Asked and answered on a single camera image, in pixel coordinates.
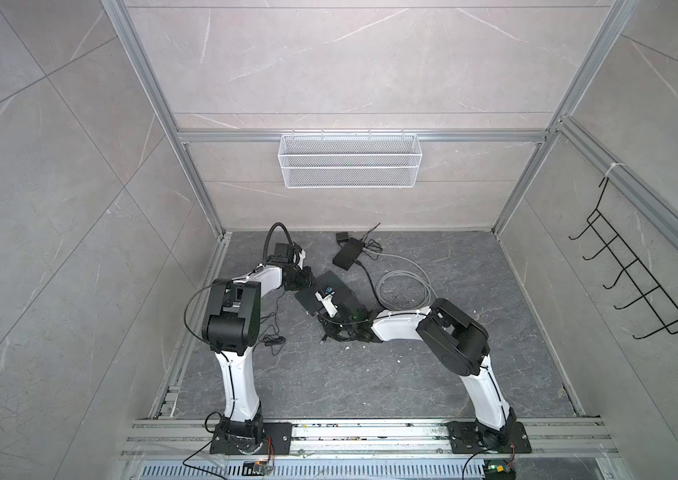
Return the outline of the dark grey network switch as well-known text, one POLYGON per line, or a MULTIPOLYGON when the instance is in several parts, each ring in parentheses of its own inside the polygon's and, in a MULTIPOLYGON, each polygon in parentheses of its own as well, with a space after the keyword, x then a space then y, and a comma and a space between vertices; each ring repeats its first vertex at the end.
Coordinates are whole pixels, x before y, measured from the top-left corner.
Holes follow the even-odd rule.
POLYGON ((329 319, 350 318, 364 308, 355 293, 331 271, 316 277, 312 286, 297 292, 295 298, 309 315, 329 319))

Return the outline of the ribbed black network switch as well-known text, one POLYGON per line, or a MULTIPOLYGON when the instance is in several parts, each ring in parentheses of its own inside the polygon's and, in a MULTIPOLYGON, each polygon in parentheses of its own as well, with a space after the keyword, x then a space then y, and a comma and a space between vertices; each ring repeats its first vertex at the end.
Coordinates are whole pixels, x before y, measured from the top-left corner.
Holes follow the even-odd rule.
POLYGON ((353 265, 357 263, 357 260, 360 254, 365 248, 365 244, 356 238, 340 238, 337 241, 337 244, 340 247, 339 252, 333 257, 332 263, 348 271, 353 265))

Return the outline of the black power adapter with cable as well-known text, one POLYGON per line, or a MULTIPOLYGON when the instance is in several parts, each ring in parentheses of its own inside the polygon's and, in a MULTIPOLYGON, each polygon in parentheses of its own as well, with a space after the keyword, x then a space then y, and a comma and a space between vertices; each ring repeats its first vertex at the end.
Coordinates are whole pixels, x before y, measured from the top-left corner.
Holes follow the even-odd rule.
MULTIPOLYGON (((368 231, 366 231, 362 237, 359 239, 359 242, 362 244, 361 252, 372 260, 378 260, 381 257, 381 254, 384 252, 383 246, 375 239, 371 237, 371 234, 381 225, 377 223, 368 231)), ((344 244, 350 240, 355 240, 355 237, 351 237, 348 232, 339 232, 335 235, 336 243, 342 247, 344 244)))

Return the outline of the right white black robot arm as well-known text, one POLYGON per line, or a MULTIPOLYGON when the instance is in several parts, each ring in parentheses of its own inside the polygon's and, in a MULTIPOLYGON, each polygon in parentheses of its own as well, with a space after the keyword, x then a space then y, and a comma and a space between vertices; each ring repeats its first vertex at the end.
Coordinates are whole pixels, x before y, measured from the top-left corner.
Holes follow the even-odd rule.
POLYGON ((384 343, 420 340, 449 371, 459 376, 473 404, 477 437, 487 449, 511 444, 516 415, 494 376, 487 330, 450 301, 429 307, 373 312, 320 300, 316 316, 325 335, 336 341, 384 343))

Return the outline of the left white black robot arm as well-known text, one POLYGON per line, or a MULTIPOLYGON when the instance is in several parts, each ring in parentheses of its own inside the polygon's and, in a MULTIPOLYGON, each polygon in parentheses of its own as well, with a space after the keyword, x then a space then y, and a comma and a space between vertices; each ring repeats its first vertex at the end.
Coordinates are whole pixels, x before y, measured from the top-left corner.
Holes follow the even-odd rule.
POLYGON ((299 292, 313 285, 305 251, 287 227, 274 223, 268 230, 261 262, 234 278, 218 278, 200 289, 207 295, 200 332, 220 365, 225 407, 220 429, 225 439, 247 442, 252 450, 264 438, 261 401, 255 389, 253 352, 259 339, 261 299, 271 291, 299 292))

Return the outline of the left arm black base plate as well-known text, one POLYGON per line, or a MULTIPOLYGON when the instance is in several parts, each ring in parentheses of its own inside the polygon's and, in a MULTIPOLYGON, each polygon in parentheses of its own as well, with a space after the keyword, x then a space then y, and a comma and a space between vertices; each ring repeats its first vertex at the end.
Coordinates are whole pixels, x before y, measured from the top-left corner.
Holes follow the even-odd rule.
POLYGON ((211 454, 287 455, 293 424, 287 422, 222 422, 214 430, 211 454))

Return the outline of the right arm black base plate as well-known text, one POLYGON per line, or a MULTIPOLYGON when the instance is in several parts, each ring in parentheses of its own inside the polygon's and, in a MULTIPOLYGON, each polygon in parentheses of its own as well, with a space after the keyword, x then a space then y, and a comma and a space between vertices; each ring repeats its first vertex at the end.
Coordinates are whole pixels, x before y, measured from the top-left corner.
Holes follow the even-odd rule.
POLYGON ((500 454, 530 454, 532 446, 525 426, 511 420, 501 430, 478 422, 451 421, 445 424, 454 454, 497 452, 500 454))

